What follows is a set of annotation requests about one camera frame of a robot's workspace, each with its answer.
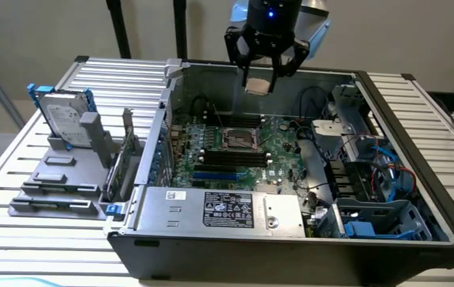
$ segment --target sticker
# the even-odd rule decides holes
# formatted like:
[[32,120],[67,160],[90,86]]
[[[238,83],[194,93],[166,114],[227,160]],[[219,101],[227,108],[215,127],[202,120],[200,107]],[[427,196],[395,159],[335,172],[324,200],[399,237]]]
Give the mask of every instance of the sticker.
[[187,191],[168,191],[167,192],[167,196],[166,196],[167,200],[187,200]]
[[203,223],[208,227],[254,228],[252,194],[206,193]]
[[91,147],[87,130],[80,126],[80,114],[70,106],[48,105],[48,113],[62,138],[74,146]]

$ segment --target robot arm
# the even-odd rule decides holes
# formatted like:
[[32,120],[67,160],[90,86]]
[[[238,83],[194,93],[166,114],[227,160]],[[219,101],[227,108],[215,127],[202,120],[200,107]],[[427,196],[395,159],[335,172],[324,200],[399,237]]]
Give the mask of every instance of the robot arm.
[[[329,28],[327,19],[324,0],[244,0],[236,3],[226,44],[231,63],[244,70],[244,87],[251,63],[262,57],[269,57],[273,63],[269,93],[277,77],[295,75],[321,44]],[[283,54],[291,57],[285,65]]]

